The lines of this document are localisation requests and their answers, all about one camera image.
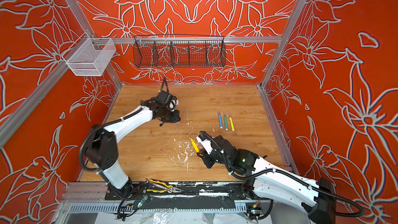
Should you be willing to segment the yellow pen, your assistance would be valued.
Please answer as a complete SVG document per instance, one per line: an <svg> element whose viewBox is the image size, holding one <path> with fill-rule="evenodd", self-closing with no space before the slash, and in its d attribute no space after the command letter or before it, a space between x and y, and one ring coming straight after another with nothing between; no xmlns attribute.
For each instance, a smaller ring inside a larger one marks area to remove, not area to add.
<svg viewBox="0 0 398 224"><path fill-rule="evenodd" d="M229 115L229 121L230 121L230 125L231 125L231 130L234 132L235 131L235 127L234 127L234 122L233 122L231 114Z"/></svg>

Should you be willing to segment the orange pen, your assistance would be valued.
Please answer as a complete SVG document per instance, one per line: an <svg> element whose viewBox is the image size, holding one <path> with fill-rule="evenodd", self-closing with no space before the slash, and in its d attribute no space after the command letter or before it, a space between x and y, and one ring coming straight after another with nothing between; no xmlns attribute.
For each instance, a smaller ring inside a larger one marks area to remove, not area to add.
<svg viewBox="0 0 398 224"><path fill-rule="evenodd" d="M194 140L193 138L190 138L190 141L191 141L191 144L192 144L192 146L193 146L195 152L196 152L196 153L200 152L200 150L199 150L199 148L198 148L198 146L197 146L195 140Z"/></svg>

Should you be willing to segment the blue pen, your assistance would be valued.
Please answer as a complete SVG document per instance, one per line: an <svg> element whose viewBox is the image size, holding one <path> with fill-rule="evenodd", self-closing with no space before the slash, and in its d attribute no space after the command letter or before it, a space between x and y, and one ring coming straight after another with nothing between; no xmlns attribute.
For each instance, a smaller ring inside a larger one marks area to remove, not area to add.
<svg viewBox="0 0 398 224"><path fill-rule="evenodd" d="M219 120L219 126L222 129L223 128L223 123L222 123L221 113L219 111L218 111L218 120Z"/></svg>

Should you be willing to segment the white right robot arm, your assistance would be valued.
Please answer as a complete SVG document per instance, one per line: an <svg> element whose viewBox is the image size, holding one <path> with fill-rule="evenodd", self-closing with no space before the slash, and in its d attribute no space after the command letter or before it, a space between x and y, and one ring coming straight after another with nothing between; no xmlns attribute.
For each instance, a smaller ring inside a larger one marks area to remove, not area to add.
<svg viewBox="0 0 398 224"><path fill-rule="evenodd" d="M243 182L243 189L257 199L269 199L306 214L313 224L333 224L336 217L357 218L365 214L358 203L339 196L331 183L301 177L268 162L245 149L235 148L222 136L211 137L201 131L196 137L202 148L197 156L207 168L214 164L226 167L230 176Z"/></svg>

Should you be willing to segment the green pen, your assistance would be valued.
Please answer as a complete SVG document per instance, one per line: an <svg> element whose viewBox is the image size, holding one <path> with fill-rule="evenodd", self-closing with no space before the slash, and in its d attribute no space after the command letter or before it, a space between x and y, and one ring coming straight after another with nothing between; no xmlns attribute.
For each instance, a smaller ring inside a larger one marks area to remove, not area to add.
<svg viewBox="0 0 398 224"><path fill-rule="evenodd" d="M228 131L228 119L226 113L223 114L223 121L224 121L224 129Z"/></svg>

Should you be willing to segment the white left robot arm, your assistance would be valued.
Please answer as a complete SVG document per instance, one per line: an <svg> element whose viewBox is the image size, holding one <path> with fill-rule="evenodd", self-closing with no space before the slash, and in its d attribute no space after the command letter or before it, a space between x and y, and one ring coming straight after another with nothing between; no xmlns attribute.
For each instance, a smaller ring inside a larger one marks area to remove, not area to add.
<svg viewBox="0 0 398 224"><path fill-rule="evenodd" d="M170 94L167 79L163 78L157 96L140 101L135 110L117 120L91 127L78 154L81 168L99 174L107 182L108 188L121 200L132 200L138 192L118 161L118 143L151 120L159 120L160 126L180 122L177 105L178 98Z"/></svg>

